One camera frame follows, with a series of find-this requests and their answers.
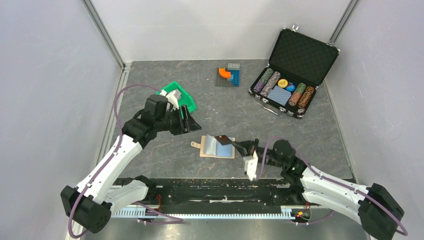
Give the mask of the beige leather card holder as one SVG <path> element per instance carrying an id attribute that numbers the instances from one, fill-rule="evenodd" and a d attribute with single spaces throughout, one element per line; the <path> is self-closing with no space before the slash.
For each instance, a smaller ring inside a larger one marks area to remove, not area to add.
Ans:
<path id="1" fill-rule="evenodd" d="M 234 159 L 236 154 L 233 145 L 222 145 L 211 135 L 203 135 L 200 143 L 191 141 L 190 146 L 199 150 L 201 158 Z"/>

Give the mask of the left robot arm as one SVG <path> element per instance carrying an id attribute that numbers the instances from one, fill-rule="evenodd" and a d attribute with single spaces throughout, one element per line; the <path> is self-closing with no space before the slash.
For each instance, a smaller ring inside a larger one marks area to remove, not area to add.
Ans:
<path id="1" fill-rule="evenodd" d="M 75 187 L 67 185 L 61 191 L 60 198 L 69 218 L 69 235 L 74 239 L 81 237 L 72 232 L 73 222 L 86 232 L 96 234 L 120 209 L 141 200 L 145 204 L 153 203 L 157 190 L 146 177 L 136 178 L 117 190 L 110 191 L 110 188 L 129 162 L 159 132 L 177 136 L 201 129 L 186 105 L 178 106 L 177 100 L 168 95 L 148 97 L 144 108 L 123 125 L 112 148 L 88 176 Z"/>

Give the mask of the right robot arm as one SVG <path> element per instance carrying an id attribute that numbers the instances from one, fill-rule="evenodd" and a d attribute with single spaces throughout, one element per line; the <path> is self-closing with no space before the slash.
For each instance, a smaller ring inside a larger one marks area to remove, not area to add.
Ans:
<path id="1" fill-rule="evenodd" d="M 258 139 L 230 144 L 245 160 L 245 174 L 252 181 L 260 177 L 258 163 L 281 168 L 293 203 L 308 202 L 338 212 L 377 240 L 391 240 L 396 233 L 408 235 L 401 223 L 405 212 L 384 186 L 361 185 L 327 174 L 299 157 L 285 139 L 276 139 L 272 147 L 259 147 Z"/>

